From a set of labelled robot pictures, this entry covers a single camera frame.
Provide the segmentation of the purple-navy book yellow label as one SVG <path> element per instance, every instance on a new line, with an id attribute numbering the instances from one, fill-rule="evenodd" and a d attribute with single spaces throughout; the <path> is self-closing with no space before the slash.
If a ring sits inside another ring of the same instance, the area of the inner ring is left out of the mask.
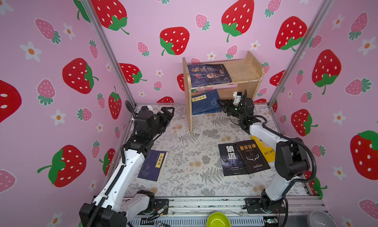
<path id="1" fill-rule="evenodd" d="M 138 174 L 138 178 L 157 182 L 167 157 L 166 151 L 150 150 Z"/>

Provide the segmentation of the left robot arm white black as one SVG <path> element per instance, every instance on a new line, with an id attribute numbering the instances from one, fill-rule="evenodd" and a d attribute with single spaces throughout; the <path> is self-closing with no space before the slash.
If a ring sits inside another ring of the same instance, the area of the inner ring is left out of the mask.
<path id="1" fill-rule="evenodd" d="M 136 113 L 129 101 L 125 102 L 133 116 L 133 131 L 120 148 L 121 159 L 104 189 L 92 203 L 85 203 L 79 211 L 83 227 L 130 227 L 139 213 L 155 208 L 153 192 L 140 190 L 121 207 L 131 180 L 144 163 L 154 142 L 166 131 L 174 117 L 174 107 L 162 107 L 154 113 L 147 106 Z"/>

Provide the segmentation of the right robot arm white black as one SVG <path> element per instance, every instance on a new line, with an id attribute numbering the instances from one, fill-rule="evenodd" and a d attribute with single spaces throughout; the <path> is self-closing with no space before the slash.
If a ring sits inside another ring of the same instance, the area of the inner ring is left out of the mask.
<path id="1" fill-rule="evenodd" d="M 240 128 L 260 138 L 275 149 L 276 174 L 262 191 L 259 204 L 264 212 L 272 212 L 285 200 L 286 194 L 297 183 L 311 183 L 317 173 L 317 164 L 311 150 L 300 138 L 290 138 L 267 126 L 268 120 L 254 114 L 254 102 L 246 95 L 235 105 L 234 100 L 217 100 L 222 112 L 238 119 Z"/>

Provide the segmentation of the dark blue portrait cover book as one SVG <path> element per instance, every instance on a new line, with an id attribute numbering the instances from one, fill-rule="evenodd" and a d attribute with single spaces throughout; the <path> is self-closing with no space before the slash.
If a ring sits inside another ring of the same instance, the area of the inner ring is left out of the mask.
<path id="1" fill-rule="evenodd" d="M 195 88 L 232 82 L 224 64 L 192 64 L 188 70 Z"/>

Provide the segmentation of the navy book yellow label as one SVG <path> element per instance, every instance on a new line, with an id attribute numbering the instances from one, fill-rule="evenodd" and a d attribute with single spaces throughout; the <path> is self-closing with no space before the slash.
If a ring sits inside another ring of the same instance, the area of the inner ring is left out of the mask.
<path id="1" fill-rule="evenodd" d="M 194 111 L 193 116 L 196 115 L 202 115 L 202 114 L 214 114 L 214 113 L 220 113 L 222 112 L 220 107 L 209 109 L 209 110 L 203 110 L 203 111 Z"/>

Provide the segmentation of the blue book yellow label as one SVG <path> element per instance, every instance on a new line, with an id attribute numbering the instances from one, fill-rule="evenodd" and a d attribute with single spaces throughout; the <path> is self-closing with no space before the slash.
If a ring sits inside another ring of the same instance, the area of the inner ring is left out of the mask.
<path id="1" fill-rule="evenodd" d="M 194 111 L 203 111 L 221 106 L 218 104 L 220 96 L 217 90 L 212 90 L 192 98 L 192 114 Z"/>

